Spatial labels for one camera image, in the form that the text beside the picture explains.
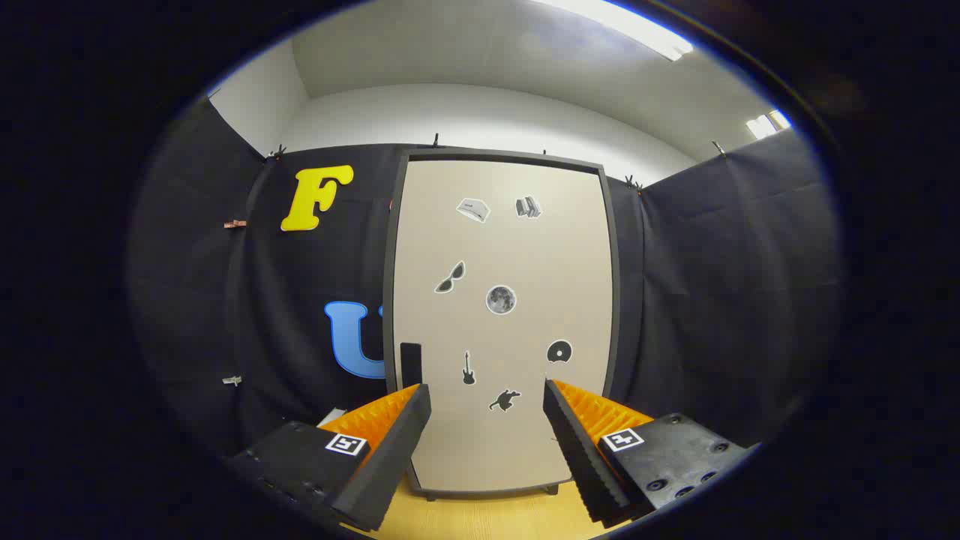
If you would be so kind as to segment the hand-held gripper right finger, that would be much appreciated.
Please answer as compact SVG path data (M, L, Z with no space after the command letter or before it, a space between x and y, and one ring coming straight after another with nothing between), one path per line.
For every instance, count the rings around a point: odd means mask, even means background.
M604 526L675 506L755 450L681 413L652 418L558 379L544 382L543 413L589 518Z

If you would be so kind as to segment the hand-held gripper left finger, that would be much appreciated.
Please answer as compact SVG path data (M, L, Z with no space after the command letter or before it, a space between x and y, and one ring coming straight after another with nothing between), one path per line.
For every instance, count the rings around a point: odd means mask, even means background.
M226 459L251 488L308 522L378 530L432 413L412 384L313 426L288 421Z

